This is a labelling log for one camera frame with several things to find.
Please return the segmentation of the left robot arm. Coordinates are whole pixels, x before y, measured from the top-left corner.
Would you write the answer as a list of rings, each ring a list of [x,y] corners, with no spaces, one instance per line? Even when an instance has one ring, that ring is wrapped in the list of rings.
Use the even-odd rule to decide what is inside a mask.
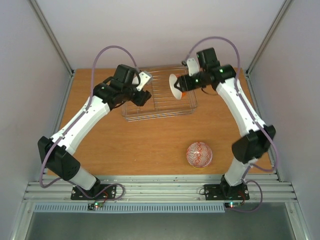
[[[85,136],[113,109],[126,102],[144,106],[152,95],[143,88],[152,78],[147,71],[118,65],[113,76],[93,88],[82,108],[61,130],[39,139],[41,167],[75,185],[86,198],[96,199],[103,192],[101,182],[81,166],[74,154]]]

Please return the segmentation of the wire dish rack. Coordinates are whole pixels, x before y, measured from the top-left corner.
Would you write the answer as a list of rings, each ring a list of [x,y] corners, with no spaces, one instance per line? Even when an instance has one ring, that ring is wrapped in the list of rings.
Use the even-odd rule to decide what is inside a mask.
[[[194,91],[187,92],[182,99],[176,99],[170,89],[169,76],[188,73],[187,68],[180,65],[149,67],[143,69],[149,72],[153,79],[143,89],[151,93],[151,98],[144,106],[136,106],[126,102],[122,106],[122,116],[128,122],[176,117],[192,114],[198,106]]]

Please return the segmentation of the white bowl orange outside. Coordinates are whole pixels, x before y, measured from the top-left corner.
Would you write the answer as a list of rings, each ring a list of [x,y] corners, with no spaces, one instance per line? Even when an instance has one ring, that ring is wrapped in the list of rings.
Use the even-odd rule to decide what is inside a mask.
[[[178,81],[178,78],[175,74],[169,75],[169,87],[170,87],[172,95],[177,100],[181,100],[186,95],[186,93],[182,91],[182,88],[180,87],[180,83]]]

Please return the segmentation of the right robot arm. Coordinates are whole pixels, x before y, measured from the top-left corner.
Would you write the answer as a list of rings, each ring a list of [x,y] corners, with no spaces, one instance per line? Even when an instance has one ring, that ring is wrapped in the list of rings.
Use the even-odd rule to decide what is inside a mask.
[[[244,178],[249,169],[268,150],[275,137],[273,125],[266,125],[257,115],[244,94],[235,69],[221,65],[214,48],[207,48],[183,62],[188,73],[181,76],[171,74],[169,86],[173,96],[180,100],[184,93],[211,86],[230,110],[240,133],[240,139],[232,144],[233,160],[219,184],[206,184],[206,200],[249,199]]]

